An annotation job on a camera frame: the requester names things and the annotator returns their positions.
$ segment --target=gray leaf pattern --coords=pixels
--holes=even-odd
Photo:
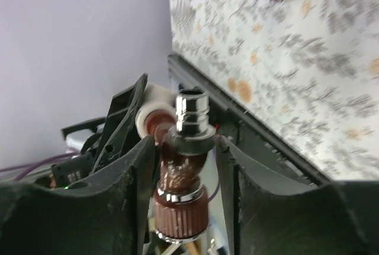
[[[174,51],[323,173],[379,179],[379,0],[171,0],[171,17]]]

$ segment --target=gray wall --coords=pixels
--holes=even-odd
[[[168,0],[0,0],[0,167],[64,151],[142,73],[168,85]]]

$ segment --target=silver metal cylinder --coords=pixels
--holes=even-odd
[[[196,89],[179,91],[176,97],[176,132],[195,136],[208,129],[208,95]]]

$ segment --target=floral tablecloth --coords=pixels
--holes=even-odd
[[[170,0],[174,50],[332,179],[379,179],[379,0]]]

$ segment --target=brown ribbed base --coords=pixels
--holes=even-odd
[[[172,203],[154,191],[155,228],[173,239],[186,239],[201,234],[208,227],[208,195],[202,187],[202,195],[191,202]]]

